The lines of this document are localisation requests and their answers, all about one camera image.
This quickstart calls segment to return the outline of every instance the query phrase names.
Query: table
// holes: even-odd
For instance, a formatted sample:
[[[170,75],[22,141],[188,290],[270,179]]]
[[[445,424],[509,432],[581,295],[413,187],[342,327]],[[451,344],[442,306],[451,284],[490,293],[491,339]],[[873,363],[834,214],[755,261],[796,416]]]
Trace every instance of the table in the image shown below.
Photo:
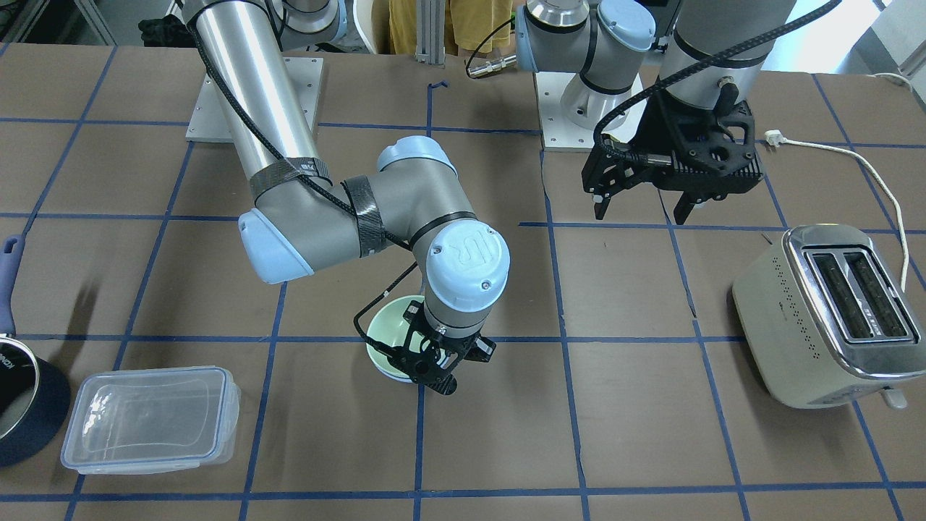
[[[686,225],[666,217],[677,194],[650,185],[596,222],[585,155],[541,149],[530,74],[474,82],[455,57],[323,57],[316,137],[334,178],[431,135],[506,238],[510,280],[483,330],[492,361],[462,364],[450,397],[376,372],[351,317],[410,263],[398,248],[257,279],[232,146],[184,140],[195,51],[5,45],[0,234],[28,231],[20,338],[75,389],[112,369],[216,364],[243,392],[228,463],[78,477],[58,460],[62,429],[0,470],[5,520],[926,516],[926,379],[904,386],[903,412],[877,396],[788,409],[755,377],[729,297],[767,239],[804,223],[859,227],[899,270],[892,211],[852,159],[762,147],[767,182]],[[854,148],[879,169],[905,205],[907,293],[926,317],[926,115],[912,95],[763,72],[750,101],[760,131]]]

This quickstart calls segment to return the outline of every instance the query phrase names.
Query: plastic container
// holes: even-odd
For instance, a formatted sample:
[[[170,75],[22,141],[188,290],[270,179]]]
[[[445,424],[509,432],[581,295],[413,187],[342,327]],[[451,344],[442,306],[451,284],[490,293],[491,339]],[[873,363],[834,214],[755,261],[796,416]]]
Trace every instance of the plastic container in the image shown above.
[[[157,474],[222,464],[241,391],[220,367],[116,371],[78,390],[61,463],[81,474]]]

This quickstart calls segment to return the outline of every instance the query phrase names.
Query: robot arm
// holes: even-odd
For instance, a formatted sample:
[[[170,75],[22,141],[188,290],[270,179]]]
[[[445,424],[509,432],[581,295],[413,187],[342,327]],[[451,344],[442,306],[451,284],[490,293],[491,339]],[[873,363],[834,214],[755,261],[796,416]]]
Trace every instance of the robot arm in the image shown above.
[[[401,139],[382,152],[376,173],[334,184],[263,2],[192,4],[183,14],[207,72],[227,91],[223,109],[255,199],[238,223],[257,274],[275,284],[407,242],[425,281],[423,305],[409,307],[402,346],[371,345],[412,381],[453,392],[460,360],[492,356],[480,331],[507,281],[505,240],[476,219],[457,170],[428,137]],[[413,332],[426,347],[412,349]]]
[[[526,70],[578,73],[561,104],[573,123],[594,129],[582,183],[594,197],[596,219],[617,193],[646,182],[682,192],[674,211],[682,224],[696,206],[745,193],[762,180],[749,90],[776,37],[839,3],[831,0],[782,26],[795,0],[685,0],[659,72],[662,85],[631,99],[655,35],[645,8],[632,0],[529,0],[516,20],[517,62]],[[735,45],[737,52],[714,59]],[[691,67],[701,70],[689,73]],[[648,96],[628,144],[603,136],[623,123],[623,110]]]

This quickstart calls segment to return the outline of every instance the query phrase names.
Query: toaster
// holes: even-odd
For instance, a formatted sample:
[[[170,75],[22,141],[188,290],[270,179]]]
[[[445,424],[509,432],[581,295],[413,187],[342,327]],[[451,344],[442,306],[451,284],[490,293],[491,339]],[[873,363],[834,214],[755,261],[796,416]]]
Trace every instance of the toaster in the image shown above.
[[[732,288],[766,388],[799,409],[842,405],[926,374],[922,326],[871,239],[852,226],[786,232]]]

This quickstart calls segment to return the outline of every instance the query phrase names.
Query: power cord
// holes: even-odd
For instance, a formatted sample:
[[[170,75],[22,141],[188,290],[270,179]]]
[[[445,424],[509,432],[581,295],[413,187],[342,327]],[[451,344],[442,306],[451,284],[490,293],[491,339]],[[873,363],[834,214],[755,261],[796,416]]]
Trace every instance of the power cord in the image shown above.
[[[469,66],[472,65],[472,59],[476,57],[476,53],[478,53],[479,50],[482,49],[482,46],[483,46],[483,45],[487,44],[487,43],[489,42],[489,40],[492,40],[492,37],[495,36],[495,34],[496,34],[497,32],[499,32],[499,31],[501,31],[502,29],[504,29],[505,26],[507,26],[507,25],[511,25],[511,29],[514,29],[514,27],[515,27],[515,17],[514,17],[513,15],[512,15],[512,17],[511,17],[510,19],[508,19],[505,23],[499,25],[498,27],[496,27],[496,28],[494,29],[494,31],[490,32],[489,35],[486,36],[485,39],[482,40],[482,42],[481,42],[480,44],[476,45],[476,48],[475,48],[475,49],[473,49],[472,54],[469,55],[469,59],[466,61],[466,75],[467,75],[468,78],[470,78],[471,80],[479,80],[479,79],[480,79],[479,76],[473,76],[472,74],[469,73]]]
[[[707,69],[708,67],[713,67],[719,64],[723,60],[734,57],[740,53],[748,51],[749,49],[752,49],[754,47],[758,47],[762,44],[766,44],[774,40],[775,38],[784,36],[788,32],[792,32],[797,29],[800,29],[801,27],[804,27],[810,22],[829,13],[830,11],[835,9],[836,6],[839,6],[839,4],[841,3],[842,3],[842,0],[830,0],[823,6],[820,6],[817,9],[810,11],[806,15],[800,17],[799,19],[790,21],[780,27],[772,29],[771,31],[763,32],[762,34],[760,34],[759,36],[756,36],[755,38],[750,38],[732,47],[728,47],[727,49],[724,49],[718,52],[714,56],[706,57],[698,61],[697,63],[694,63],[682,70],[679,70],[678,72],[670,75],[667,78],[664,78],[662,80],[659,80],[656,83],[653,83],[652,85],[640,91],[636,95],[629,97],[626,101],[624,101],[620,105],[614,107],[614,109],[608,112],[608,114],[605,114],[605,116],[601,119],[601,121],[599,121],[598,124],[594,127],[594,130],[593,130],[594,144],[598,146],[599,148],[602,148],[603,150],[605,150],[605,152],[608,153],[608,155],[611,155],[617,158],[622,158],[622,159],[625,159],[625,160],[628,160],[634,163],[643,163],[645,155],[637,154],[634,152],[629,152],[626,150],[617,149],[613,147],[608,140],[605,139],[605,129],[613,120],[615,120],[618,116],[622,116],[627,111],[628,108],[633,107],[637,103],[640,103],[641,101],[647,99],[649,96],[657,92],[664,91],[666,90],[666,88],[672,86],[673,84],[678,83],[681,80],[684,80],[685,78],[693,76],[697,74],[698,72],[700,72],[701,70]]]
[[[892,80],[897,80],[900,84],[906,85],[910,92],[913,92],[913,83],[910,82],[910,79],[903,74],[895,74],[893,72],[876,72],[874,74],[869,74],[872,78],[891,78]]]
[[[818,148],[820,150],[829,150],[831,152],[838,152],[840,154],[846,154],[855,158],[860,162],[865,169],[871,173],[871,177],[878,183],[878,186],[881,187],[884,194],[890,199],[891,204],[894,205],[894,213],[897,216],[897,232],[900,234],[900,247],[904,252],[904,263],[900,269],[900,289],[904,292],[907,291],[907,271],[910,267],[910,251],[907,246],[907,231],[904,228],[904,215],[900,211],[900,203],[897,202],[897,199],[894,197],[894,194],[891,193],[891,189],[887,187],[887,184],[882,179],[881,175],[878,174],[878,171],[874,170],[874,167],[871,166],[871,163],[867,159],[861,157],[860,154],[852,151],[846,150],[844,148],[837,148],[835,146],[820,145],[817,143],[809,143],[807,141],[795,141],[793,139],[788,139],[784,137],[782,131],[780,130],[771,130],[765,133],[765,140],[769,145],[778,148],[781,145],[795,145],[795,146],[806,146],[807,148]]]
[[[389,296],[389,292],[392,291],[393,289],[395,289],[395,287],[398,286],[399,283],[402,282],[402,281],[408,276],[408,274],[409,274],[409,273],[412,273],[412,271],[414,271],[415,268],[417,268],[417,267],[418,267],[418,263],[417,263],[417,262],[412,262],[411,266],[408,266],[408,267],[406,268],[406,270],[403,271],[402,274],[399,275],[399,277],[398,277],[397,279],[393,280],[393,282],[392,282],[390,285],[388,285],[388,286],[386,287],[385,291],[383,291],[380,295],[377,295],[377,297],[376,297],[375,299],[373,299],[373,300],[372,300],[369,304],[367,304],[362,310],[360,310],[356,315],[354,315],[354,328],[357,330],[357,333],[360,335],[360,337],[363,338],[363,341],[364,341],[364,342],[366,342],[366,343],[368,343],[368,344],[370,344],[371,346],[374,346],[374,347],[375,347],[377,344],[382,345],[382,346],[385,346],[385,344],[383,344],[383,343],[380,342],[379,340],[376,340],[376,339],[374,339],[373,337],[367,335],[367,332],[364,331],[364,330],[363,330],[363,327],[360,326],[360,317],[362,317],[363,315],[367,314],[367,311],[373,309],[373,306],[379,304],[381,300],[383,300],[383,299],[385,299],[386,297],[388,297],[388,296]]]

